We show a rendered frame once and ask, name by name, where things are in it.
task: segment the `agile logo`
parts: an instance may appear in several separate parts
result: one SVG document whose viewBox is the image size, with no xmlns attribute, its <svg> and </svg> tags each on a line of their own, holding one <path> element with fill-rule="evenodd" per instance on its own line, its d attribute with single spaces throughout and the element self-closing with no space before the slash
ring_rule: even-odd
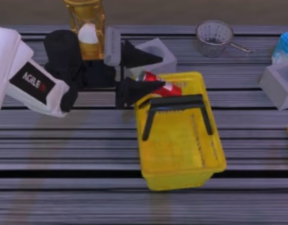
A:
<svg viewBox="0 0 288 225">
<path fill-rule="evenodd" d="M 47 103 L 47 95 L 55 86 L 52 80 L 29 62 L 10 79 L 10 83 L 45 105 Z"/>
</svg>

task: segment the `can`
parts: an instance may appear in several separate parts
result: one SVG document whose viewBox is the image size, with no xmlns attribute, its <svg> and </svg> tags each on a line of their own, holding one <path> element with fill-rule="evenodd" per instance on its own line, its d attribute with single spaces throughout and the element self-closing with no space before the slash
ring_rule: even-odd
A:
<svg viewBox="0 0 288 225">
<path fill-rule="evenodd" d="M 143 72 L 137 78 L 137 81 L 164 81 L 151 72 Z M 153 91 L 153 94 L 161 95 L 162 97 L 182 95 L 182 89 L 171 82 L 164 81 L 165 85 L 158 90 Z"/>
</svg>

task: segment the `strainer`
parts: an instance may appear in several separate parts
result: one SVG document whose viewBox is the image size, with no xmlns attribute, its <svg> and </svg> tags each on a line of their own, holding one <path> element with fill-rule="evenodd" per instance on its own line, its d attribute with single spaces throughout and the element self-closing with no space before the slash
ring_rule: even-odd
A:
<svg viewBox="0 0 288 225">
<path fill-rule="evenodd" d="M 250 53 L 249 49 L 232 43 L 233 29 L 222 21 L 204 21 L 199 24 L 196 28 L 196 37 L 198 50 L 206 57 L 218 57 L 228 45 Z"/>
</svg>

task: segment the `red can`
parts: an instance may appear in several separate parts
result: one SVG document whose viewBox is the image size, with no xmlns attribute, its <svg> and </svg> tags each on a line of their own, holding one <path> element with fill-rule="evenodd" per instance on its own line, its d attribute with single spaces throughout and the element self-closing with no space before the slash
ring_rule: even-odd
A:
<svg viewBox="0 0 288 225">
<path fill-rule="evenodd" d="M 136 79 L 137 81 L 164 81 L 155 74 L 151 72 L 143 72 Z M 180 87 L 172 84 L 171 82 L 164 81 L 165 85 L 160 89 L 153 92 L 153 94 L 161 95 L 162 97 L 167 96 L 178 96 L 182 95 L 182 90 Z"/>
</svg>

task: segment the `gray block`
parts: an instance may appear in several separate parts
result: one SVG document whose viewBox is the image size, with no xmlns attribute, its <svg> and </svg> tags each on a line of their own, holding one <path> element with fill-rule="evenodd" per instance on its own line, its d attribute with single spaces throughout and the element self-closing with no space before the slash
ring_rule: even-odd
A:
<svg viewBox="0 0 288 225">
<path fill-rule="evenodd" d="M 266 67 L 259 85 L 279 110 L 288 108 L 288 62 Z"/>
<path fill-rule="evenodd" d="M 105 34 L 104 63 L 115 67 L 121 62 L 121 33 L 119 30 L 108 27 Z"/>
<path fill-rule="evenodd" d="M 156 75 L 176 72 L 177 59 L 159 38 L 137 45 L 136 48 L 160 56 L 163 58 L 163 61 L 142 67 L 130 68 L 134 77 L 140 75 L 143 71 L 149 71 Z"/>
</svg>

